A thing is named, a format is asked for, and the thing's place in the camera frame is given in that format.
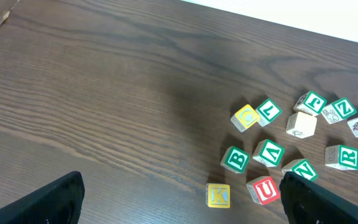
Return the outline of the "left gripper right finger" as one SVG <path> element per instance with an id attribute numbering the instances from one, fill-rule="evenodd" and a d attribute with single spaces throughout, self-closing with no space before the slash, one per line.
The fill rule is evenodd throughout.
<path id="1" fill-rule="evenodd" d="M 279 186 L 290 223 L 358 224 L 358 206 L 294 173 L 286 172 Z"/>

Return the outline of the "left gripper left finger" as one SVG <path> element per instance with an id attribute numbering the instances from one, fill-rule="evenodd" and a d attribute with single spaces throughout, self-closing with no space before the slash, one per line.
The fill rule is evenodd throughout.
<path id="1" fill-rule="evenodd" d="M 84 197 L 82 175 L 73 171 L 0 208 L 0 223 L 77 224 Z"/>

